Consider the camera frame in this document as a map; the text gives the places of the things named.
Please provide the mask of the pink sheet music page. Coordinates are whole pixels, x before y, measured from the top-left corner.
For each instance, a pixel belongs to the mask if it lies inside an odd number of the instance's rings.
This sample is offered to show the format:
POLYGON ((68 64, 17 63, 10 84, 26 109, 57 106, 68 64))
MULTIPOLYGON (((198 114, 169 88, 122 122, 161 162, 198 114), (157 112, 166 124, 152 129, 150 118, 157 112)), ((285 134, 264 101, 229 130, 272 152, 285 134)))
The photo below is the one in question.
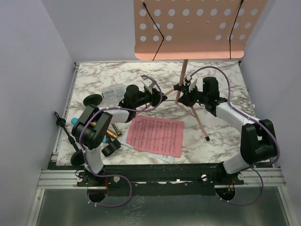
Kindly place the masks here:
POLYGON ((129 126, 126 142, 137 151, 178 158, 182 154, 183 130, 183 121, 139 115, 129 126))

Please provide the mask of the pink music stand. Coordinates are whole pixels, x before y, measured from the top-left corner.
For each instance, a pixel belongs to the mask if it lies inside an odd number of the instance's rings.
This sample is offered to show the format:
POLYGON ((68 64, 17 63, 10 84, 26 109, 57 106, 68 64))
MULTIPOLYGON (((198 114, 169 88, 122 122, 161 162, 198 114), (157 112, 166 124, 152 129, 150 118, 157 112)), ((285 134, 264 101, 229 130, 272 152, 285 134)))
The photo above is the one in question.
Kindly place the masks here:
POLYGON ((177 85, 193 83, 189 60, 239 60, 266 6, 264 0, 136 0, 135 56, 182 60, 177 85))

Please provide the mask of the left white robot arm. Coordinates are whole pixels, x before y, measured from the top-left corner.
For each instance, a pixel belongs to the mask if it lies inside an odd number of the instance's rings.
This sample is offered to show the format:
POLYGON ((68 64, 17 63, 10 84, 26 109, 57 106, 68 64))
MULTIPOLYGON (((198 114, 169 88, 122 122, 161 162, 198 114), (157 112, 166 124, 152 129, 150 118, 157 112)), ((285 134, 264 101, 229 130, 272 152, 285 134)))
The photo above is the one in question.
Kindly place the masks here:
POLYGON ((117 107, 99 109, 99 101, 95 97, 86 101, 86 108, 71 133, 83 148, 85 168, 90 171, 88 180, 92 185, 99 186, 104 182, 101 172, 103 161, 97 148, 105 138, 109 125, 130 122, 136 116, 138 107, 150 104, 157 108, 165 100, 167 96, 155 88, 144 87, 144 91, 140 91, 136 85, 129 85, 117 107))

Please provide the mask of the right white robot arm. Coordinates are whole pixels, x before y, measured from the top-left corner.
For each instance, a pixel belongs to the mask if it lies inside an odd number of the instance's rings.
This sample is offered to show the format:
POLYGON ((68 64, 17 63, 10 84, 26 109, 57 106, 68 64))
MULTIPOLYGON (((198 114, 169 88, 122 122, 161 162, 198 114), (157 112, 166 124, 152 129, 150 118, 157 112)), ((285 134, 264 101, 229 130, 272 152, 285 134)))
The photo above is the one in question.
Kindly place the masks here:
POLYGON ((259 120, 241 110, 236 110, 228 99, 220 97, 219 84, 215 77, 203 79, 203 90, 199 91, 196 82, 174 85, 174 89, 183 93, 178 102, 192 107, 204 105, 213 116, 226 121, 241 135, 240 151, 221 163, 217 171, 217 181, 223 185, 233 180, 233 174, 258 162, 276 157, 277 146, 275 131, 270 120, 259 120))

